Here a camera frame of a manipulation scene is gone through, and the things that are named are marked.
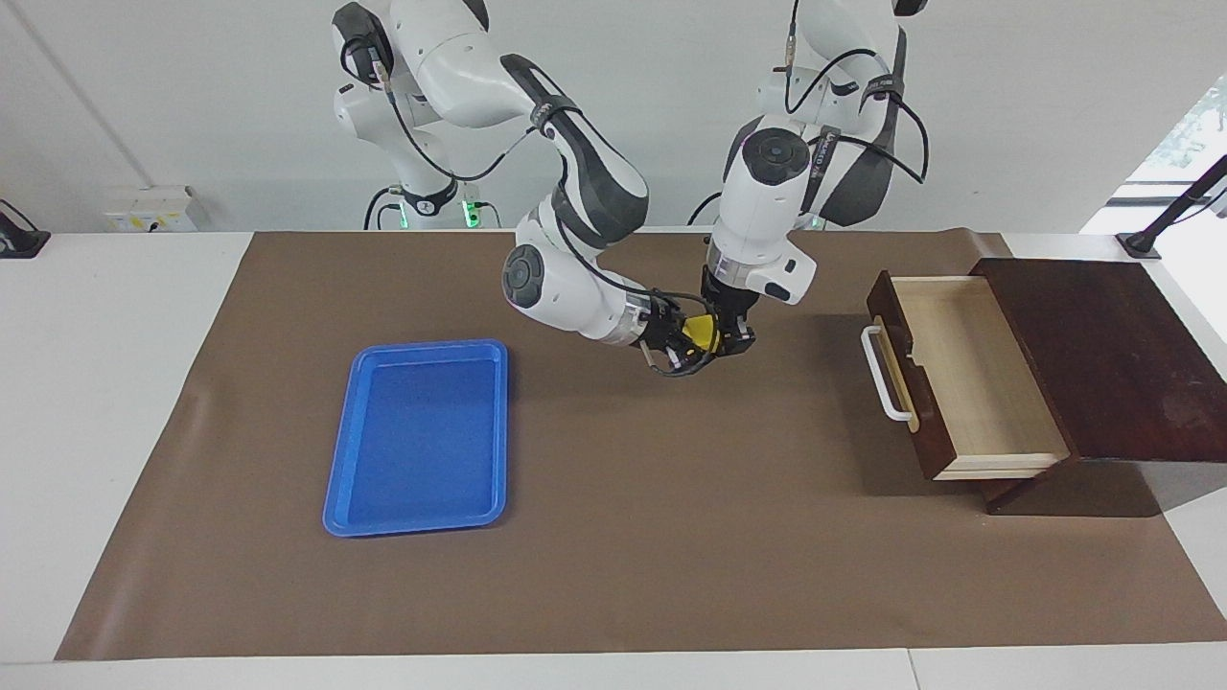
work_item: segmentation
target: white electrical box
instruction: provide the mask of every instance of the white electrical box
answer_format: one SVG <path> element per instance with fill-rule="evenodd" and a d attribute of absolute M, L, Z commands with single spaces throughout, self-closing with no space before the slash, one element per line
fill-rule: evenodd
<path fill-rule="evenodd" d="M 196 232 L 205 221 L 187 187 L 112 189 L 103 212 L 110 232 Z"/>

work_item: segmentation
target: black stand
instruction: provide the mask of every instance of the black stand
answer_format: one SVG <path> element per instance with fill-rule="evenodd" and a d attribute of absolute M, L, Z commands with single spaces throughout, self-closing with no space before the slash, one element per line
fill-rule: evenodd
<path fill-rule="evenodd" d="M 1173 222 L 1179 220 L 1185 211 L 1193 207 L 1202 196 L 1216 184 L 1218 180 L 1227 177 L 1227 156 L 1218 158 L 1218 162 L 1210 166 L 1206 174 L 1198 178 L 1179 199 L 1172 201 L 1172 205 L 1167 207 L 1166 211 L 1160 214 L 1155 222 L 1150 223 L 1146 230 L 1135 233 L 1121 233 L 1117 236 L 1117 241 L 1120 246 L 1125 248 L 1125 253 L 1135 259 L 1158 259 L 1158 252 L 1155 250 L 1155 241 L 1158 236 L 1163 233 L 1164 230 L 1172 226 Z"/>
<path fill-rule="evenodd" d="M 50 232 L 22 230 L 0 214 L 0 259 L 33 259 L 50 237 Z"/>

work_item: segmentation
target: yellow object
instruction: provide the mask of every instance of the yellow object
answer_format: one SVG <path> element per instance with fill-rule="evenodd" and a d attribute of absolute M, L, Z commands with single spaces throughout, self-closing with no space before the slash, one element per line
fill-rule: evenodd
<path fill-rule="evenodd" d="M 712 314 L 691 317 L 686 319 L 686 325 L 682 327 L 682 333 L 703 350 L 707 350 L 708 346 L 712 345 L 712 334 L 714 331 L 715 319 L 712 318 Z M 715 335 L 715 346 L 720 346 L 719 334 Z"/>

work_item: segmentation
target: drawer front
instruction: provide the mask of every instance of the drawer front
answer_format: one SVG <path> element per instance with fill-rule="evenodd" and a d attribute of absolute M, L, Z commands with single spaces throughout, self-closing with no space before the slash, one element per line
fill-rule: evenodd
<path fill-rule="evenodd" d="M 941 416 L 941 408 L 929 383 L 929 376 L 924 367 L 917 366 L 909 357 L 913 347 L 912 331 L 903 316 L 890 273 L 882 271 L 877 276 L 866 304 L 869 313 L 881 319 L 891 350 L 897 359 L 896 363 L 910 397 L 912 411 L 920 422 L 919 428 L 912 433 L 912 444 L 915 446 L 925 479 L 934 479 L 955 462 L 955 443 Z"/>

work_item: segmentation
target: wooden cabinet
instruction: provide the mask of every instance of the wooden cabinet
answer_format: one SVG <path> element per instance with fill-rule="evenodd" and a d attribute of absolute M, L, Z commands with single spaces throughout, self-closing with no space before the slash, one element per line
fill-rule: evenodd
<path fill-rule="evenodd" d="M 867 303 L 883 406 L 989 512 L 1151 516 L 1227 486 L 1227 384 L 1140 265 L 883 271 Z"/>

